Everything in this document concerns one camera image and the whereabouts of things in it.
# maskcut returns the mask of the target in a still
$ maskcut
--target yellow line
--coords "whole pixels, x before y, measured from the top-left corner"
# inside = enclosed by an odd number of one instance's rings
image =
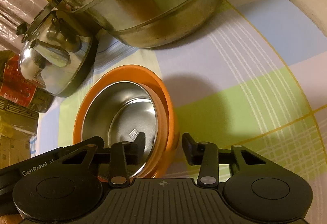
[[[324,108],[327,108],[327,104],[324,105],[324,106],[319,107],[318,109],[313,110],[313,113],[316,113],[316,112],[318,112],[320,110],[323,110]]]
[[[236,12],[238,12],[238,14],[240,14],[258,33],[259,35],[261,35],[261,37],[266,41],[266,43],[271,47],[271,49],[274,51],[274,53],[276,53],[276,55],[280,58],[280,60],[282,61],[282,63],[284,64],[284,66],[286,67],[287,71],[290,73],[290,75],[292,76],[292,78],[294,79],[295,83],[297,84],[298,88],[300,89],[301,91],[301,94],[303,96],[303,98],[305,99],[305,102],[307,104],[307,107],[309,108],[309,115],[312,115],[313,117],[313,121],[315,123],[315,126],[316,126],[316,129],[317,129],[317,133],[319,135],[319,138],[320,138],[320,142],[321,142],[321,146],[323,148],[323,152],[324,152],[324,155],[325,155],[325,161],[326,161],[326,164],[327,164],[327,153],[326,153],[326,148],[325,148],[325,144],[323,142],[323,137],[321,136],[321,133],[320,133],[320,129],[319,129],[319,126],[318,126],[318,123],[317,123],[317,120],[316,120],[316,117],[314,115],[314,111],[312,110],[311,106],[310,106],[310,103],[302,89],[302,87],[300,86],[298,80],[296,79],[296,77],[294,76],[294,74],[292,73],[292,71],[290,70],[290,68],[288,67],[288,65],[285,63],[284,59],[279,55],[279,53],[275,50],[275,48],[270,44],[270,42],[261,34],[261,32],[240,12],[236,9],[236,7],[234,7],[229,1],[226,0],[226,2],[231,6],[232,9],[234,9]]]
[[[282,125],[282,126],[280,126],[280,127],[278,127],[278,128],[275,128],[275,129],[273,129],[273,130],[271,130],[271,131],[268,131],[268,132],[266,132],[266,133],[264,133],[264,134],[257,135],[257,136],[255,136],[255,137],[252,137],[252,138],[249,138],[249,139],[246,139],[246,140],[240,141],[240,142],[238,142],[238,143],[236,143],[236,144],[237,144],[237,145],[242,145],[242,144],[245,144],[245,143],[251,142],[251,141],[256,140],[256,139],[258,139],[258,138],[261,138],[261,137],[264,137],[264,136],[266,136],[266,135],[269,135],[269,134],[272,134],[272,133],[274,133],[274,132],[277,132],[277,131],[279,131],[279,130],[282,130],[282,129],[284,129],[284,128],[286,128],[286,127],[292,125],[292,124],[295,124],[295,123],[297,123],[298,121],[302,121],[302,120],[304,120],[305,118],[310,117],[310,116],[312,116],[312,113],[311,113],[311,112],[310,112],[310,113],[307,113],[306,115],[303,115],[302,117],[297,118],[297,119],[295,119],[295,120],[293,120],[293,121],[291,121],[291,122],[289,122],[289,123],[286,123],[286,124],[284,124],[284,125]]]

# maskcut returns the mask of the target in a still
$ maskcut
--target tablecloth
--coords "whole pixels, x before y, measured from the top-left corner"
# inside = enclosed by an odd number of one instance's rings
[[[314,200],[306,219],[327,219],[327,38],[288,0],[224,0],[194,34],[137,49],[107,33],[94,68],[69,98],[39,119],[36,152],[72,144],[79,106],[103,74],[138,64],[164,81],[181,133],[228,148],[242,144],[306,179]],[[179,146],[166,177],[197,177]],[[220,180],[229,177],[220,167]]]

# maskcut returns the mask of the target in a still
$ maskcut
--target circular pad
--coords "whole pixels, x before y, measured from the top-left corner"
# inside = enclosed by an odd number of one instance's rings
[[[247,165],[226,181],[223,196],[254,221],[287,222],[304,217],[312,190],[304,179],[282,167]]]
[[[67,178],[53,177],[43,180],[36,187],[37,193],[47,199],[60,199],[70,195],[75,189],[73,181]]]
[[[78,165],[52,164],[17,182],[19,213],[37,222],[66,222],[92,210],[102,197],[100,181]]]
[[[263,178],[252,184],[252,191],[264,199],[282,199],[289,193],[289,186],[282,180],[275,178]]]

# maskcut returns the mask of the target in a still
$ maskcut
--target stainless steel kettle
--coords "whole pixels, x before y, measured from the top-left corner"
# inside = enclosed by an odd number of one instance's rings
[[[68,97],[90,72],[97,40],[71,14],[53,10],[60,1],[52,0],[30,26],[17,27],[17,34],[24,35],[18,62],[24,78],[55,96]]]

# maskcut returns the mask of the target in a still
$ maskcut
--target metal handle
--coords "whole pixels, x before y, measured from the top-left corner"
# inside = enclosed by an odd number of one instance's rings
[[[24,34],[24,38],[22,42],[25,40],[31,41],[33,39],[33,32],[39,27],[39,25],[43,22],[43,20],[50,14],[53,8],[55,8],[61,0],[52,0],[50,1],[35,17],[34,21],[28,27],[27,31]]]
[[[70,61],[69,53],[60,47],[35,39],[31,42],[31,48],[37,51],[48,62],[58,67],[64,67]]]

